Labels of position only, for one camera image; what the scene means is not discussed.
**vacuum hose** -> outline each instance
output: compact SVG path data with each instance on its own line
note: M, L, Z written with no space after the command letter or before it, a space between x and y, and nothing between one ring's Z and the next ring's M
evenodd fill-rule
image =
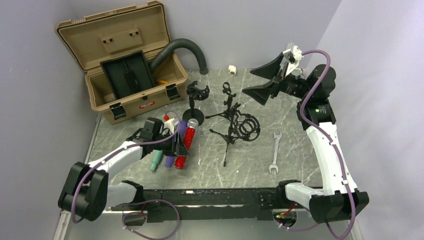
M209 72L206 66L205 55L203 55L200 47L193 41L186 38L178 38L168 43L150 62L150 72L153 73L161 65L161 63L174 52L174 50L179 48L188 49L194 54L200 68L200 74L206 75Z

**black clamp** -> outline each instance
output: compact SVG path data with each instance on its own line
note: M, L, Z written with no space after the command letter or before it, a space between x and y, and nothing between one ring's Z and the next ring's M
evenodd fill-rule
M159 141L171 135L170 132L166 131L167 129L164 130L164 123L162 122L162 120L154 117L148 117L144 123L144 127L139 128L126 140L138 144L146 141ZM179 133L177 134L178 137L172 137L169 140L161 143L144 146L142 158L144 158L147 154L151 153L153 150L163 151L163 154L165 156L188 156L189 151L183 144L182 136Z
M195 101L203 101L209 97L210 89L209 86L206 86L204 89L199 89L195 87L198 84L198 81L193 81L187 86L188 100L190 104L190 109L186 110L182 115L182 119L187 123L190 119L196 119L199 123L199 126L205 120L205 115L200 109L195 108Z

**marble surface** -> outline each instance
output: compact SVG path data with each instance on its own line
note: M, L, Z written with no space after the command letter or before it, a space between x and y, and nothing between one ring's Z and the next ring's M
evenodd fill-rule
M260 105L248 95L241 93L246 87L261 85L266 79L249 73L249 69L238 69L236 76L230 76L226 69L211 69L207 75L198 71L188 71L189 82L198 81L198 87L210 87L209 98L196 101L196 108L205 116L220 113L227 107L223 101L227 95L222 92L223 82L229 82L233 93L237 93L233 103L241 103L242 113L255 116L260 122L260 136L252 142L238 140L230 145L223 167L226 142L221 136L209 132L225 134L229 121L222 117L205 119L200 126L200 134L194 140L190 156L183 170L166 168L165 157L156 172L150 170L153 154L128 166L113 177L112 184L131 180L146 189L192 189L192 188L263 188L276 187L279 181L297 179L305 185L322 186L320 168L314 149L296 115L298 99L280 93L269 99L265 106ZM162 119L167 110L174 110L182 117L189 108L189 99L160 107L127 121L110 125L101 119L94 139L89 161L99 159L119 147L122 142L142 128L147 117ZM277 165L278 174L268 172L273 159L274 131L281 131Z

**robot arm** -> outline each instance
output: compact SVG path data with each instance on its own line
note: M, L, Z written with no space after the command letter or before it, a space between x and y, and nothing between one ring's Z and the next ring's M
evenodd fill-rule
M149 117L143 128L137 130L132 136L127 138L121 146L111 153L89 164L84 164L82 162L75 163L71 167L63 186L58 200L58 206L64 210L71 211L72 201L78 184L83 176L100 162L104 164L95 169L92 174L88 176L86 182L84 182L85 185L77 194L75 206L76 215L89 221L94 221L100 216L105 208L122 203L144 201L143 187L141 185L131 181L123 181L117 185L109 186L109 179L112 179L127 166L144 158L153 150L162 150L166 156L187 156L188 150L184 144L182 144L183 141L178 133L175 137L161 143L144 146L137 145L143 142L165 139L173 133L175 128L170 126L166 129L167 130L164 130L164 123L160 119ZM124 150L116 154L116 151L122 148ZM110 155L114 156L109 161L104 162L106 157Z
M276 97L279 92L301 99L297 104L297 116L315 150L322 175L322 188L314 189L298 180L286 180L279 183L277 197L285 202L299 203L310 211L312 218L319 224L349 220L352 208L346 184L348 184L349 192L352 193L356 214L368 204L369 198L367 192L358 191L340 149L336 118L328 100L336 86L336 71L329 67L327 73L322 76L321 82L316 86L326 66L325 64L316 66L307 79L302 79L291 74L302 58L299 48L290 43L287 50L276 59L250 71L251 74L270 79L270 81L263 85L244 88L242 92L262 105L265 105L269 98ZM304 105L304 117L309 120L308 122L301 116L302 105ZM327 133L333 141L329 142L327 136L315 126ZM334 146L340 152L346 180L342 177L341 161Z

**toolbox lid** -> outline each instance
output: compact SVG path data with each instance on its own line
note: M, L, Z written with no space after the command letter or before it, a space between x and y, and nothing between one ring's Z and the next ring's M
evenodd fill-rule
M148 55L171 40L164 5L156 0L63 21L56 32L86 72L140 50Z

